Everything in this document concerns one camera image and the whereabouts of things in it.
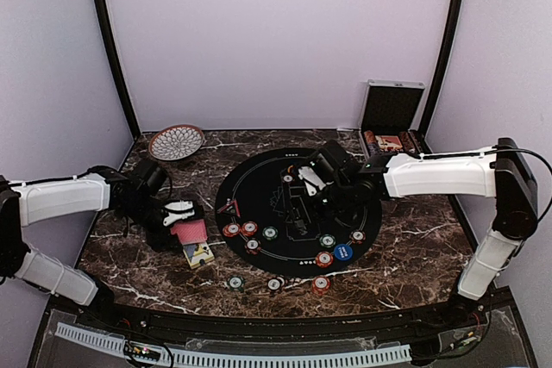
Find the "red playing card deck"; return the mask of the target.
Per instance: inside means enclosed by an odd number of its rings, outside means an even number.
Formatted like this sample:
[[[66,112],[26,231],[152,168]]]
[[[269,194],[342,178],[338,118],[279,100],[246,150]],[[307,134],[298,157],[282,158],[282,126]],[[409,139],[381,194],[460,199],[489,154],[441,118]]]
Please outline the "red playing card deck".
[[[204,243],[208,239],[204,219],[178,221],[171,227],[171,235],[175,235],[181,245]]]

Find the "blue small blind button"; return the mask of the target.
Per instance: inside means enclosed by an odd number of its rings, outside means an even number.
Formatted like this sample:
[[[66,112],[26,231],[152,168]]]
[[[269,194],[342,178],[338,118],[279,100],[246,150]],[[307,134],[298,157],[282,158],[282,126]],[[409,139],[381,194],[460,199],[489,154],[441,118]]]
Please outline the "blue small blind button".
[[[354,256],[353,248],[348,244],[339,244],[334,248],[333,255],[340,261],[349,261]]]

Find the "red poker chip stack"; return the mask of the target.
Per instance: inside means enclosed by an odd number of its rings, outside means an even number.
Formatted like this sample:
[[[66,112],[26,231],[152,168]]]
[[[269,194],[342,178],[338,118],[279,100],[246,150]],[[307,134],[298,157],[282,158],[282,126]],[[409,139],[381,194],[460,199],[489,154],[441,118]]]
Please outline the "red poker chip stack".
[[[311,290],[313,293],[317,295],[324,295],[326,294],[331,287],[331,282],[329,278],[325,276],[317,276],[312,279],[311,282]]]

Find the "green poker chip stack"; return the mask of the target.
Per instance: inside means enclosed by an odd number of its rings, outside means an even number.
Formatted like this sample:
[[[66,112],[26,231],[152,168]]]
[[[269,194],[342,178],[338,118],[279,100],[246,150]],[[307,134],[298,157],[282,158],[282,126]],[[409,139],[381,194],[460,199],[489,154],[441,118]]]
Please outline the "green poker chip stack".
[[[242,277],[232,276],[227,280],[227,284],[230,290],[243,292],[245,281]]]

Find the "brown poker chip stack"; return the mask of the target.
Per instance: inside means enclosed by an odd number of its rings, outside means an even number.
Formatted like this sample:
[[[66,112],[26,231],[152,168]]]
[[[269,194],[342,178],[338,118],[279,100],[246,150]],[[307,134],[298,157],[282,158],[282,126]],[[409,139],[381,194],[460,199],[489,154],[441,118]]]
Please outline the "brown poker chip stack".
[[[267,288],[271,292],[277,292],[284,288],[285,280],[281,277],[269,278],[267,280]]]

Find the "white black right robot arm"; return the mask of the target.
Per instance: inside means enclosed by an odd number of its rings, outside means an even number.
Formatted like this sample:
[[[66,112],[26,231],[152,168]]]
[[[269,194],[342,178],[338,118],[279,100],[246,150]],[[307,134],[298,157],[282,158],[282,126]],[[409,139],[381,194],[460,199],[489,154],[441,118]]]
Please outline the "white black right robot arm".
[[[537,184],[525,150],[501,138],[493,147],[464,153],[379,153],[360,163],[334,140],[285,172],[286,217],[299,231],[314,222],[389,198],[419,195],[492,197],[496,215],[456,291],[477,301],[523,243],[536,232]]]

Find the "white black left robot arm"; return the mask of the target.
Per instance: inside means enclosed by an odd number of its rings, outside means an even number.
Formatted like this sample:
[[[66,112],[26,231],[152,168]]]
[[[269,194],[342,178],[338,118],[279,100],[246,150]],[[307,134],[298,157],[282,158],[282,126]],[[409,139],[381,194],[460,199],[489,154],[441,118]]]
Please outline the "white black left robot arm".
[[[84,307],[111,302],[109,287],[30,246],[22,238],[22,228],[59,216],[111,209],[144,228],[154,244],[165,243],[190,207],[188,202],[163,203],[155,198],[165,181],[166,174],[156,164],[130,173],[98,165],[69,178],[2,180],[1,279],[19,278]]]

